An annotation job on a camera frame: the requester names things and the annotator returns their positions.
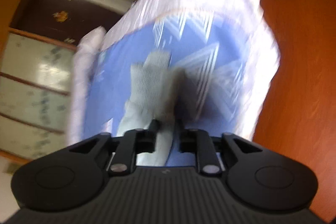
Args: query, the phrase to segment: blue fabric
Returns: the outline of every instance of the blue fabric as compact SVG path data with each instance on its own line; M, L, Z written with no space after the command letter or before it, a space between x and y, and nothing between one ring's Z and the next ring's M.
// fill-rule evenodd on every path
M116 134L130 97L130 65L143 63L157 49L171 52L170 67L186 70L188 79L176 107L185 127L204 129L211 136L232 132L248 54L246 41L246 35L221 15L194 14L169 16L123 37L99 56L83 139L100 133L111 119L112 135ZM195 105L183 100L188 96L194 97ZM167 166L193 165L194 156L179 154L178 146L174 138Z

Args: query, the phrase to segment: frosted glass panel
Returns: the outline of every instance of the frosted glass panel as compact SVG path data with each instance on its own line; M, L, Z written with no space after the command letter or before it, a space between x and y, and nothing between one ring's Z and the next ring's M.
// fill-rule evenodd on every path
M63 131L69 99L0 77L0 112L25 122Z
M27 126L0 116L0 149L36 159L65 147L65 135Z
M1 71L53 89L70 91L73 54L71 50L10 33Z

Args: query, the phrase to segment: wooden floor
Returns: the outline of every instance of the wooden floor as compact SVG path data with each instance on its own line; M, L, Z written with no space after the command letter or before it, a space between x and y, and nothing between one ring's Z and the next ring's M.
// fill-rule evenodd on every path
M336 0L261 0L281 62L254 141L308 165L319 189L311 209L336 215Z

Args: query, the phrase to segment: reddish-brown wood surface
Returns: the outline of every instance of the reddish-brown wood surface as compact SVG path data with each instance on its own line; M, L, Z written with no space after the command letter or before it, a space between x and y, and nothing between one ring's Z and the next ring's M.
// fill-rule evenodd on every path
M309 166L311 209L336 215L336 0L261 0L281 61L254 141Z

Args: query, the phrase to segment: ribbed gray surface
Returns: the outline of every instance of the ribbed gray surface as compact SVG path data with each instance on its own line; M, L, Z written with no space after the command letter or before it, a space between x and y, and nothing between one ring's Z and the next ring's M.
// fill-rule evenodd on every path
M255 212L233 199L217 179L194 168L142 168L112 178L93 201L70 211L41 213L22 209L7 224L315 224L309 210L287 215Z

